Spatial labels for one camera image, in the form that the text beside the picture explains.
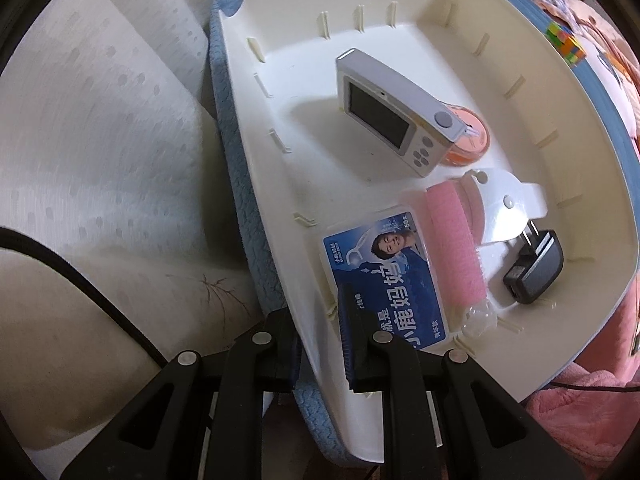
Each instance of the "black power adapter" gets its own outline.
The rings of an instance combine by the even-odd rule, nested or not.
[[[531,221],[527,225],[531,233],[522,233],[526,243],[520,249],[517,261],[502,279],[516,301],[523,304],[536,301],[558,277],[564,264],[564,254],[556,232],[538,232]]]

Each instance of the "pink roller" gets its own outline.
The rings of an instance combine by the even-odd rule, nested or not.
[[[486,285],[465,214],[460,184],[447,180],[426,190],[417,211],[449,330],[460,330],[466,311],[486,299]]]

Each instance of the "device screen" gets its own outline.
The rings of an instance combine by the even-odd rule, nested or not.
[[[349,83],[349,111],[400,149],[409,123],[353,83]]]

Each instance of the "white curtain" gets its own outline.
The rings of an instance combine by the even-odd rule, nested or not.
[[[261,316],[211,116],[210,3],[53,0],[0,76],[0,224],[69,259],[169,359]],[[0,298],[0,409],[57,478],[87,436],[69,439],[157,369],[28,258],[0,253]]]

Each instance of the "black cord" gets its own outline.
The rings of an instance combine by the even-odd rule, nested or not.
[[[371,476],[373,475],[373,473],[376,472],[376,469],[378,469],[380,466],[379,465],[375,465],[373,466],[369,472],[367,473],[367,475],[362,479],[362,480],[369,480],[369,478],[371,478]]]
[[[27,235],[23,235],[13,229],[0,227],[0,249],[15,251],[16,253],[30,256],[34,260],[45,264],[64,276],[81,292],[84,292],[103,312],[113,319],[116,324],[131,336],[133,341],[142,346],[143,350],[151,357],[159,367],[163,368],[168,361],[160,351],[149,341],[140,330],[119,311],[116,306],[95,288],[88,279],[78,272],[68,261],[37,242]]]
[[[640,386],[577,386],[576,384],[564,384],[551,381],[549,384],[556,388],[566,388],[567,390],[580,390],[582,392],[613,392],[618,394],[631,394],[640,392]]]

